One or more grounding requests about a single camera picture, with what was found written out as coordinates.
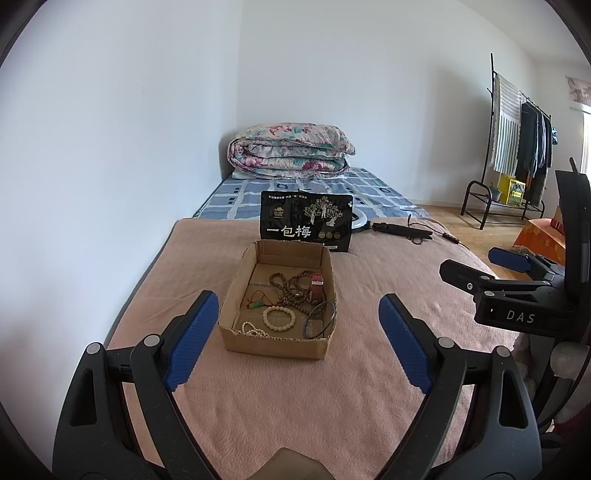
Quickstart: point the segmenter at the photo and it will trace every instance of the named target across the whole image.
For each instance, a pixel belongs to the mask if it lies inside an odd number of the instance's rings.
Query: red watch
[[[310,287],[310,303],[318,305],[324,301],[324,278],[322,274],[315,273],[312,275],[312,285]]]

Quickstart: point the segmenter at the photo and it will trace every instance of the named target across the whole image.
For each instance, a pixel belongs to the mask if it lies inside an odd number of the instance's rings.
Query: striped towel
[[[515,175],[519,129],[521,127],[521,92],[501,75],[496,76],[493,96],[493,138],[489,158],[493,170]]]

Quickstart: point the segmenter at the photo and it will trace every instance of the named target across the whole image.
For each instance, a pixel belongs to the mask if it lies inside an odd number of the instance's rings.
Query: ceiling
[[[460,0],[536,61],[588,66],[569,29],[544,0]]]

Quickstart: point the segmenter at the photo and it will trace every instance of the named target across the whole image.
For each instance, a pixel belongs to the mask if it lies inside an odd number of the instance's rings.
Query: white bead bracelet
[[[273,325],[271,322],[269,322],[269,319],[267,318],[267,314],[272,310],[280,310],[281,312],[289,313],[291,316],[291,322],[288,323],[287,325],[284,325],[283,327],[278,327],[277,325]],[[291,327],[293,327],[296,324],[295,319],[296,319],[296,314],[292,310],[285,308],[285,307],[280,307],[280,306],[269,307],[262,313],[262,321],[271,330],[275,330],[276,332],[283,332],[285,330],[289,330]]]

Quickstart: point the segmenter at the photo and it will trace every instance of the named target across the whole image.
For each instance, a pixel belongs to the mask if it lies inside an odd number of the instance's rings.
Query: potted plant
[[[503,193],[502,191],[500,191],[498,188],[493,187],[492,183],[490,186],[490,190],[491,190],[491,197],[492,197],[492,201],[493,202],[498,202],[501,198],[501,193]]]

